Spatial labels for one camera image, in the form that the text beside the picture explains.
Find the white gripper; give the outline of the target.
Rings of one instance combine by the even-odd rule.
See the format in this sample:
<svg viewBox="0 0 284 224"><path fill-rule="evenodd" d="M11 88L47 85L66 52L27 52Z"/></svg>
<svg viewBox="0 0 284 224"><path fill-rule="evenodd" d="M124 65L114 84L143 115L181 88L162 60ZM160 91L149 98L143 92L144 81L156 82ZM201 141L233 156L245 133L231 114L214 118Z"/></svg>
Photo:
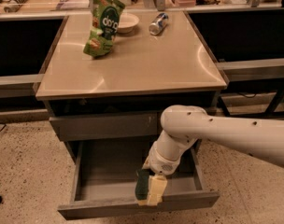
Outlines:
<svg viewBox="0 0 284 224"><path fill-rule="evenodd" d="M165 175L176 171L180 163L181 150L178 146L155 142L149 150L143 169L150 169L154 174L149 177L149 193L145 201L137 201L140 206L157 206L163 201L167 186Z"/></svg>

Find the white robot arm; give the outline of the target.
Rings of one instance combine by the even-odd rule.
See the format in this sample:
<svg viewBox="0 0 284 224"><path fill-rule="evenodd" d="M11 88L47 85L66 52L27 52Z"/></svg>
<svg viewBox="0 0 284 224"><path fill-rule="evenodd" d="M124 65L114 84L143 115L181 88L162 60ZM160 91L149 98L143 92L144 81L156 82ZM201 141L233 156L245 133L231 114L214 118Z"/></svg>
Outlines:
<svg viewBox="0 0 284 224"><path fill-rule="evenodd" d="M140 206L163 201L167 177L198 139L211 140L284 168L284 120L210 116L199 106L171 105L161 114L162 131L137 171Z"/></svg>

